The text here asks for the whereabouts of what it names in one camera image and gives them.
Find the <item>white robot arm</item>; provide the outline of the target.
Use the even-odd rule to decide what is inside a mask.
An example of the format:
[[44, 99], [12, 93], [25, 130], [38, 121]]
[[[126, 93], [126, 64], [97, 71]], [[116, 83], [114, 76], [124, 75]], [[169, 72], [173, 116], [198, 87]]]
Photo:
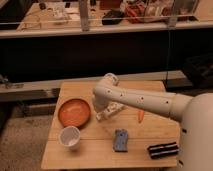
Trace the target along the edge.
[[110, 102], [143, 109], [180, 123], [179, 153], [174, 171], [213, 171], [213, 93], [179, 93], [128, 89], [118, 77], [105, 74], [93, 88], [94, 108]]

